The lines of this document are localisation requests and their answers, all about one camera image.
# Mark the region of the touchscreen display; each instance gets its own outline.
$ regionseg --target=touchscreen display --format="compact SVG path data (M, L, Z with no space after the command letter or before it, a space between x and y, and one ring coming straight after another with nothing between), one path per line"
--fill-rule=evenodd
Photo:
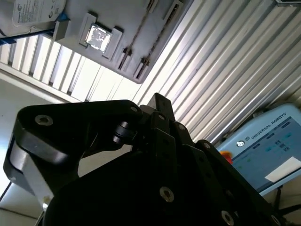
M301 161L301 126L291 117L233 158L233 167L258 191L274 183L265 177L290 159Z

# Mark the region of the white paper label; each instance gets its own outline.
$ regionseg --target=white paper label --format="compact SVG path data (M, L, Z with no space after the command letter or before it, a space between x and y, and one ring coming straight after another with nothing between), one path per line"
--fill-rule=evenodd
M277 182L278 180L284 178L285 176L289 175L290 173L294 172L295 170L301 167L301 161L298 159L291 157L279 167L277 167L274 171L268 174L265 178L273 183Z
M15 26L55 21L64 8L64 0L16 0Z

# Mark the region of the universal robots logo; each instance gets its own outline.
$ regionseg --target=universal robots logo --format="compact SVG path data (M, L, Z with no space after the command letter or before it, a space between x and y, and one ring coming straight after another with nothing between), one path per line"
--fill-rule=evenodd
M237 147L242 147L243 145L245 145L245 142L243 140L237 141L236 143Z

